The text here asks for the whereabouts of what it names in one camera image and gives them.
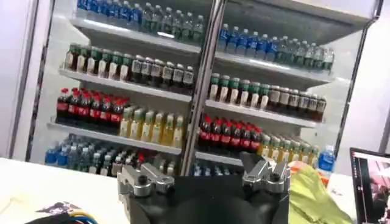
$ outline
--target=refrigerator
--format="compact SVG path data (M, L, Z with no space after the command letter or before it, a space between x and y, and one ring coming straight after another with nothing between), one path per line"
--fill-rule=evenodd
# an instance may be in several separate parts
M381 4L51 1L27 147L15 152L84 172L130 158L234 175L243 151L315 166L326 145L338 152Z

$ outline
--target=yellow-green cloth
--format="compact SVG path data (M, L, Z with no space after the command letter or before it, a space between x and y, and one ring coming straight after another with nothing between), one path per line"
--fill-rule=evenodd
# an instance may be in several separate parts
M291 177L290 184L289 224L352 223L328 195L319 174L312 167L300 169Z

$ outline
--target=juice bottle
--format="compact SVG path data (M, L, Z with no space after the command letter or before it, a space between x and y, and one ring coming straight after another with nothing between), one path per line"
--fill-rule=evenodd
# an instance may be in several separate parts
M150 142L152 140L153 118L154 118L154 111L152 110L148 111L145 115L145 122L142 127L141 141Z
M156 144L161 144L161 137L162 137L162 132L164 128L163 124L163 118L164 118L164 113L159 112L156 115L156 119L153 125L153 130L152 130L152 142Z
M174 115L168 114L166 117L166 125L163 130L163 144L171 146L173 140L173 132L174 132Z
M183 116L178 116L176 120L176 126L175 131L173 135L173 143L172 146L178 149L182 148L182 141L183 141L183 122L184 118Z

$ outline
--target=computer screen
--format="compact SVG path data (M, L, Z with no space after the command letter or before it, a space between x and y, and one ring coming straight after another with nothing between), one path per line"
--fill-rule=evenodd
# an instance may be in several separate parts
M351 150L358 223L390 223L390 158Z

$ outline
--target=blue cable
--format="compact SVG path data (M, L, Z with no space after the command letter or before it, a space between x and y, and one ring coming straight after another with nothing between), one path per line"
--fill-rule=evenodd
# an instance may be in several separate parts
M97 224L93 219L90 219L89 217L86 216L71 217L69 221L81 221L81 222L88 222L90 224Z

